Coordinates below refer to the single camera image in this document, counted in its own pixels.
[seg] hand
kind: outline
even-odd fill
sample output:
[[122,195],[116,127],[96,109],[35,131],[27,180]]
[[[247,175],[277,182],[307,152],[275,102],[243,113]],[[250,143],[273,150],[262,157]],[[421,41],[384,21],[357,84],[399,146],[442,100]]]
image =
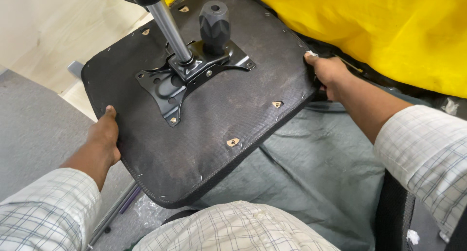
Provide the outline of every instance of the hand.
[[305,53],[305,60],[315,68],[316,76],[324,84],[328,99],[340,101],[338,84],[353,78],[346,65],[337,57],[326,59],[312,56],[310,53]]
[[120,151],[117,148],[118,126],[115,122],[117,111],[108,105],[106,113],[88,130],[86,143],[100,146],[111,159],[111,165],[120,160]]

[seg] gray floor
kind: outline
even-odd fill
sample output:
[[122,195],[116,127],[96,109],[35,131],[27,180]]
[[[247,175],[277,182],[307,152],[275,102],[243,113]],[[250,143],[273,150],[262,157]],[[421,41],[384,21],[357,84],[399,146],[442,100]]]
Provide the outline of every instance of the gray floor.
[[[86,140],[88,117],[10,70],[0,75],[0,201],[57,168]],[[101,215],[132,178],[114,165],[102,189]]]

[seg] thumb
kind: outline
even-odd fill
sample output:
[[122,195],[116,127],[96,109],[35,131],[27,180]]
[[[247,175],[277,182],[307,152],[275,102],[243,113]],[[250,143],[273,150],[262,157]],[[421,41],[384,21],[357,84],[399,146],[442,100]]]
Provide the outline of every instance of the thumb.
[[315,63],[318,61],[318,59],[319,59],[319,57],[317,57],[317,56],[313,56],[312,54],[310,54],[308,52],[305,53],[305,61],[308,64],[312,65],[312,66],[315,65]]
[[104,116],[109,116],[114,119],[116,115],[117,115],[117,111],[115,110],[114,106],[108,105],[106,107],[106,114],[104,114]]

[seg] shirt sleeve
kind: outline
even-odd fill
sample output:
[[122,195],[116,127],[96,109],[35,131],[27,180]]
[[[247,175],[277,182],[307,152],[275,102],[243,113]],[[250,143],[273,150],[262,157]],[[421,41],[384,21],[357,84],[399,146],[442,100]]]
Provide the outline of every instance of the shirt sleeve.
[[374,152],[451,236],[467,204],[467,121],[411,106],[384,124]]
[[0,250],[84,250],[101,203],[90,176],[53,170],[0,203]]

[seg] black metal mounting plate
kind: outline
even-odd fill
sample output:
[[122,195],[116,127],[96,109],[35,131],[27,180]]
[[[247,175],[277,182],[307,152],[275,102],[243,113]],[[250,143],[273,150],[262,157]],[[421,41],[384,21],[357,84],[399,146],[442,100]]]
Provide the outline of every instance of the black metal mounting plate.
[[243,69],[250,71],[256,66],[250,57],[231,40],[225,45],[225,51],[228,54],[227,61],[225,61],[226,55],[219,58],[202,56],[199,52],[202,45],[202,41],[188,45],[194,54],[194,62],[198,62],[198,67],[183,72],[185,75],[189,75],[185,78],[179,76],[179,71],[183,68],[177,71],[172,67],[176,66],[173,64],[173,60],[176,58],[174,55],[169,56],[166,64],[160,69],[141,70],[135,75],[139,84],[155,99],[162,116],[171,127],[180,122],[182,103],[188,94],[197,87],[223,70]]

